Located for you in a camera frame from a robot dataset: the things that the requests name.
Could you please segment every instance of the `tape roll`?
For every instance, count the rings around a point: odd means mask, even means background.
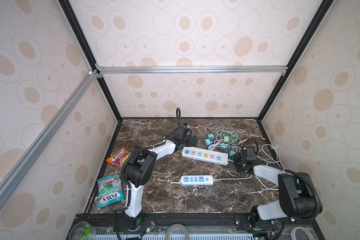
[[[172,226],[170,226],[167,230],[167,233],[165,234],[165,240],[170,240],[171,238],[171,234],[174,230],[176,229],[180,229],[184,232],[185,234],[185,240],[189,240],[189,233],[188,233],[188,230],[181,224],[179,223],[176,223],[176,224],[173,224]]]
[[[292,238],[292,240],[298,240],[297,237],[296,237],[296,231],[297,230],[300,230],[303,233],[305,233],[305,235],[307,235],[309,240],[314,240],[315,239],[313,237],[312,233],[310,233],[307,228],[305,228],[305,227],[295,227],[295,228],[292,228],[292,230],[291,230],[291,238]]]

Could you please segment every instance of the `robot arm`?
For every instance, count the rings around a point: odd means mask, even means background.
[[[250,212],[252,226],[270,219],[309,218],[313,213],[322,211],[320,199],[307,173],[295,173],[273,164],[273,166],[265,164],[259,161],[256,155],[257,150],[253,146],[244,147],[232,157],[232,160],[238,172],[262,177],[277,185],[279,200],[252,207]]]
[[[139,215],[142,211],[142,195],[144,185],[150,179],[155,162],[168,154],[172,154],[187,146],[192,140],[188,133],[191,130],[179,125],[176,132],[163,140],[159,146],[141,151],[144,147],[136,146],[132,151],[132,155],[125,162],[124,176],[129,181],[131,189],[129,193],[130,204],[123,212],[124,220],[129,229],[136,229],[139,225]],[[279,200],[252,207],[250,212],[250,222],[252,226],[259,222],[286,218],[286,217],[309,217],[316,210],[317,205],[319,213],[322,211],[322,205],[318,200],[317,193],[312,192],[313,183],[308,174],[300,172],[303,177],[311,185],[300,182],[299,177],[288,174],[284,169],[278,169],[277,166],[265,165],[264,162],[258,161],[254,147],[245,147],[241,152],[232,157],[234,165],[239,172],[246,172],[258,177],[262,177],[275,185],[279,186]]]
[[[143,150],[142,146],[136,146],[132,151],[130,159],[128,159],[123,166],[123,175],[129,181],[131,189],[129,195],[129,207],[123,212],[125,223],[130,229],[136,229],[139,223],[139,215],[142,210],[141,201],[143,196],[144,185],[150,179],[155,162],[160,158],[181,150],[187,146],[192,138],[190,135],[192,131],[185,125],[179,125],[175,133],[163,140],[163,144],[158,144],[158,147],[153,146],[151,149]]]

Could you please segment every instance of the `orange candy bag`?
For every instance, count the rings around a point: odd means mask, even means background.
[[[121,168],[123,163],[129,158],[130,155],[131,153],[122,147],[118,153],[108,158],[107,162],[111,163],[112,165],[116,165],[118,168]]]

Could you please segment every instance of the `power strip switch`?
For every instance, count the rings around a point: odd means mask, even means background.
[[[183,186],[213,185],[212,175],[184,175],[180,179]]]
[[[183,147],[181,156],[224,166],[228,165],[228,154],[198,147]]]

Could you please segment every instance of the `black frame rail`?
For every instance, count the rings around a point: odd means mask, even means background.
[[[274,225],[279,229],[281,223],[275,222],[264,224],[260,230],[254,230],[248,223],[248,213],[230,213],[230,214],[141,214],[142,222],[152,220],[156,223],[156,227],[168,228],[175,223],[180,223],[186,227],[228,227],[233,231],[247,232],[247,233],[267,233],[274,230]],[[141,234],[144,229],[137,231],[130,231],[124,227],[122,221],[122,214],[77,214],[71,229],[79,222],[88,222],[95,227],[105,227],[115,229],[115,221],[119,232],[123,234]],[[295,222],[286,222],[285,228],[297,226],[311,226],[315,231],[319,240],[325,240],[316,221],[295,220]]]
[[[297,64],[299,58],[301,57],[302,53],[306,49],[309,41],[311,41],[312,36],[315,34],[317,28],[319,27],[319,25],[321,23],[321,20],[327,13],[328,9],[331,7],[333,1],[334,0],[323,0],[321,2],[319,8],[317,9],[317,12],[315,13],[314,17],[312,18],[311,23],[309,24],[301,41],[299,42],[299,45],[297,46],[295,52],[293,53],[291,59],[289,60],[289,62],[287,64],[287,67],[288,67],[287,71],[285,72],[284,75],[282,75],[280,77],[280,79],[277,82],[276,86],[274,87],[271,95],[269,96],[267,102],[265,103],[263,109],[261,110],[260,115],[258,117],[258,119],[260,121],[263,120],[263,118],[267,114],[268,110],[271,108],[273,101],[276,99],[277,95],[283,88],[285,81],[287,80],[287,78],[289,77],[291,72],[293,71],[295,65]]]
[[[73,12],[72,6],[69,3],[68,0],[59,0],[59,3],[61,5],[62,10],[64,11],[69,24],[72,27],[73,32],[76,35],[77,41],[79,42],[88,62],[89,65],[91,66],[92,69],[97,69],[96,66],[96,59],[93,56],[93,53],[91,51],[91,48],[89,47],[89,44],[87,42],[87,39],[84,35],[84,32],[82,31],[79,22],[77,21],[76,15]],[[117,106],[115,104],[115,101],[113,100],[109,88],[104,80],[104,78],[102,77],[102,75],[100,74],[100,78],[97,79],[97,81],[99,82],[99,85],[110,105],[110,108],[112,109],[113,113],[115,114],[115,117],[117,119],[118,122],[120,122],[122,120],[121,115],[119,110],[117,109]]]

